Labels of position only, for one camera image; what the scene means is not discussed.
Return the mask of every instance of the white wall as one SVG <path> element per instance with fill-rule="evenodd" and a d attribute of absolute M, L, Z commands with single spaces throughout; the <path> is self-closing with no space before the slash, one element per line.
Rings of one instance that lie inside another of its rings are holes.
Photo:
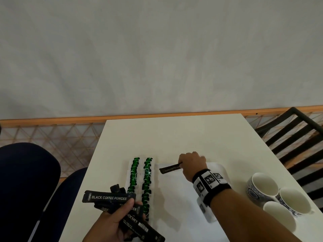
<path fill-rule="evenodd" d="M 0 0 L 0 119 L 323 105 L 322 0 Z"/>

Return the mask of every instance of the wrist strap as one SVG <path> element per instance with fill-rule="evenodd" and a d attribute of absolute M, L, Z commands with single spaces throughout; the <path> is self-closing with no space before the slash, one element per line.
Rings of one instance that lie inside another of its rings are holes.
<path fill-rule="evenodd" d="M 214 196 L 225 189 L 231 188 L 228 182 L 218 173 L 204 169 L 193 177 L 193 187 L 201 200 L 207 206 L 210 205 Z"/>

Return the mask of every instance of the black chair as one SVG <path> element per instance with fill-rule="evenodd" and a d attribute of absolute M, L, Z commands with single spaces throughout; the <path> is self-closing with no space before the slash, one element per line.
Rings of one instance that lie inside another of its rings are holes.
<path fill-rule="evenodd" d="M 305 122 L 307 123 L 306 126 L 292 134 L 289 138 L 287 138 L 285 141 L 281 142 L 278 146 L 272 149 L 274 154 L 278 154 L 283 149 L 290 146 L 292 143 L 296 142 L 298 139 L 304 137 L 306 134 L 308 134 L 312 130 L 316 130 L 316 134 L 309 137 L 304 143 L 290 151 L 289 153 L 285 154 L 283 157 L 281 157 L 279 160 L 282 164 L 286 164 L 290 160 L 296 158 L 301 153 L 305 152 L 306 150 L 312 148 L 313 146 L 317 145 L 323 140 L 323 127 L 314 122 L 312 119 L 307 117 L 305 114 L 300 112 L 297 108 L 292 107 L 289 110 L 287 110 L 285 113 L 283 113 L 281 116 L 276 118 L 275 120 L 269 122 L 268 124 L 261 126 L 255 131 L 257 134 L 263 138 L 265 134 L 274 126 L 277 126 L 281 122 L 285 121 L 292 115 L 296 115 L 297 117 L 293 119 L 290 123 L 288 123 L 285 127 L 283 127 L 280 131 L 278 131 L 274 136 L 272 136 L 268 141 L 266 141 L 267 146 L 271 146 L 273 143 L 275 143 L 278 139 L 280 139 L 282 136 L 287 134 L 290 130 L 292 130 L 294 127 L 296 127 L 298 124 Z M 323 149 L 319 150 L 318 152 L 312 154 L 309 157 L 306 157 L 304 160 L 301 160 L 300 162 L 296 163 L 294 166 L 288 168 L 288 171 L 290 174 L 294 174 L 316 162 L 323 159 Z M 309 184 L 311 182 L 314 182 L 320 178 L 323 177 L 323 168 L 305 176 L 298 180 L 296 180 L 302 187 L 306 184 Z M 309 197 L 312 200 L 319 199 L 323 197 L 323 187 L 311 191 L 308 193 Z"/>

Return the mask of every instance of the white table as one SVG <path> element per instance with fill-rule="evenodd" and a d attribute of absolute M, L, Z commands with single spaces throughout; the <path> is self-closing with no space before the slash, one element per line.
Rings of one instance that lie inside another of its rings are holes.
<path fill-rule="evenodd" d="M 270 174 L 280 187 L 305 193 L 240 114 L 108 120 L 60 241 L 82 241 L 101 213 L 82 203 L 84 191 L 108 192 L 116 183 L 123 185 L 134 156 L 175 164 L 181 153 L 192 151 L 221 163 L 233 189 L 243 195 L 246 181 L 255 172 Z M 315 213 L 297 220 L 295 235 L 304 242 L 317 242 L 323 237 L 323 214 L 310 202 Z"/>

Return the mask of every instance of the mug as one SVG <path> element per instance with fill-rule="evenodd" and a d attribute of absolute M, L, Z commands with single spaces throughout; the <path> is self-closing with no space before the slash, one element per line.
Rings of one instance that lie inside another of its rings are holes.
<path fill-rule="evenodd" d="M 273 216 L 289 231 L 295 232 L 296 221 L 286 207 L 277 202 L 269 201 L 263 205 L 263 210 Z"/>
<path fill-rule="evenodd" d="M 281 188 L 276 199 L 296 217 L 314 213 L 309 200 L 294 188 Z"/>
<path fill-rule="evenodd" d="M 276 201 L 279 188 L 270 176 L 257 172 L 248 180 L 246 192 L 254 201 Z"/>

